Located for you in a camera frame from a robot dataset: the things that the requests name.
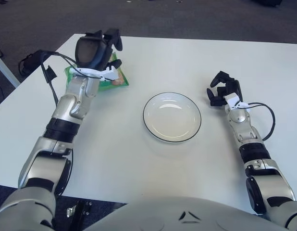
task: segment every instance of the white plate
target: white plate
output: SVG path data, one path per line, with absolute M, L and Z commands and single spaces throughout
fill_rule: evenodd
M 152 97 L 144 107 L 143 120 L 157 138 L 169 142 L 186 141 L 201 126 L 201 114 L 188 97 L 165 92 Z

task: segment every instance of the gray carpet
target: gray carpet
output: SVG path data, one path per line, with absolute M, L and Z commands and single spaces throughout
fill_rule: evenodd
M 108 27 L 120 28 L 124 36 L 297 43 L 297 0 L 284 0 L 277 8 L 251 0 L 10 0 L 0 5 L 0 49 L 20 81 L 17 63 L 29 53 L 56 50 L 74 33 Z M 5 96 L 13 91 L 1 73 L 0 86 Z M 0 186 L 0 205 L 12 191 Z M 67 230 L 65 210 L 76 200 L 59 200 L 57 230 Z M 84 227 L 115 207 L 94 204 Z

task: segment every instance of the snack bag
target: snack bag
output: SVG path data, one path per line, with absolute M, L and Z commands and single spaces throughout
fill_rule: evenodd
M 114 60 L 117 60 L 117 57 L 116 57 L 115 53 L 112 53 L 112 56 L 111 56 L 109 62 L 114 61 Z M 69 67 L 65 68 L 65 70 L 64 70 L 64 72 L 67 76 L 66 87 L 68 86 L 69 82 L 73 78 L 73 75 L 70 74 L 70 68 L 71 67 L 69 66 Z M 129 83 L 128 83 L 128 81 L 120 67 L 117 69 L 117 71 L 118 71 L 119 78 L 114 81 L 103 81 L 103 82 L 101 81 L 99 83 L 99 91 L 104 91 L 104 90 L 108 90 L 108 89 L 112 89 L 112 88 L 117 88 L 120 86 L 128 86 L 129 85 Z

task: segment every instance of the wire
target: wire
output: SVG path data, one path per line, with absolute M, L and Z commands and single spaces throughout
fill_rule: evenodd
M 5 99 L 5 96 L 4 96 L 4 93 L 3 93 L 3 89 L 2 89 L 1 86 L 0 86 L 0 91 L 1 91 L 1 94 L 2 94 L 3 99 Z
M 67 185 L 68 185 L 68 182 L 70 181 L 70 178 L 71 178 L 71 174 L 72 174 L 72 170 L 73 170 L 73 163 L 74 163 L 74 150 L 72 149 L 72 158 L 71 158 L 71 168 L 70 168 L 70 172 L 68 174 L 68 177 L 67 177 L 67 181 L 66 181 L 66 184 L 62 190 L 62 192 L 59 194 L 59 196 L 62 196 L 62 194 L 64 193 Z
M 260 106 L 264 106 L 266 108 L 268 108 L 268 110 L 270 111 L 270 113 L 272 114 L 272 128 L 270 129 L 270 132 L 268 133 L 267 136 L 265 136 L 263 138 L 263 141 L 266 141 L 270 138 L 270 136 L 272 136 L 273 134 L 273 131 L 274 131 L 274 127 L 275 127 L 275 115 L 274 115 L 274 112 L 273 110 L 266 104 L 264 103 L 259 103 L 259 102 L 253 102 L 253 103 L 248 103 L 249 105 L 254 105 L 256 104 L 255 106 L 252 106 L 252 107 L 245 107 L 245 108 L 242 108 L 242 107 L 238 107 L 239 109 L 249 109 L 249 108 L 254 108 L 254 107 L 260 107 Z
M 71 68 L 73 68 L 76 72 L 78 72 L 80 75 L 84 76 L 84 77 L 87 77 L 87 78 L 96 78 L 96 79 L 101 79 L 101 77 L 92 77 L 92 76 L 87 76 L 83 73 L 81 73 L 80 71 L 77 70 L 77 68 L 74 67 L 74 65 L 72 65 L 65 57 L 61 56 L 61 58 L 63 58 L 69 65 Z
M 40 57 L 41 68 L 42 68 L 45 80 L 46 80 L 46 82 L 48 82 L 48 84 L 50 86 L 50 89 L 51 89 L 51 92 L 52 92 L 52 95 L 53 95 L 53 99 L 54 99 L 54 103 L 56 104 L 56 106 L 58 106 L 58 102 L 59 102 L 58 96 L 56 94 L 56 91 L 53 88 L 53 85 L 52 85 L 51 81 L 48 80 L 48 75 L 47 75 L 47 72 L 46 72 L 46 69 L 45 69 L 45 66 L 44 66 L 44 57 L 45 57 L 46 54 L 47 54 L 46 51 L 41 54 L 41 57 Z
M 55 56 L 60 56 L 61 58 L 63 58 L 69 65 L 72 69 L 74 69 L 78 74 L 80 74 L 81 76 L 84 76 L 84 77 L 87 77 L 87 78 L 96 78 L 96 79 L 101 79 L 101 77 L 92 77 L 92 76 L 87 76 L 83 73 L 81 73 L 80 71 L 77 70 L 77 68 L 74 67 L 74 65 L 72 65 L 68 60 L 72 61 L 74 64 L 76 65 L 79 65 L 79 63 L 77 61 L 75 61 L 74 59 L 64 55 L 64 54 L 61 54 L 59 52 L 56 52 L 56 51 L 44 51 L 50 55 L 55 55 Z

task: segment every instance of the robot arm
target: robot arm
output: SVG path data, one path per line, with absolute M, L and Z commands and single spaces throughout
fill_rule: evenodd
M 104 35 L 102 31 L 87 34 L 77 42 L 77 72 L 24 164 L 18 190 L 0 208 L 0 230 L 54 229 L 55 197 L 67 184 L 71 167 L 68 155 L 73 149 L 73 139 L 89 111 L 100 79 L 113 78 L 117 68 L 117 61 L 114 67 L 108 63 L 112 45 L 122 50 L 117 29 L 110 29 Z
M 225 105 L 227 119 L 244 161 L 247 192 L 253 210 L 267 215 L 282 227 L 297 231 L 294 193 L 277 163 L 271 159 L 258 131 L 251 125 L 249 109 L 245 109 L 249 105 L 243 102 L 239 82 L 222 71 L 210 86 L 215 87 L 220 82 L 225 83 L 225 87 L 217 88 L 218 96 L 214 96 L 210 89 L 207 89 L 207 94 L 211 106 Z

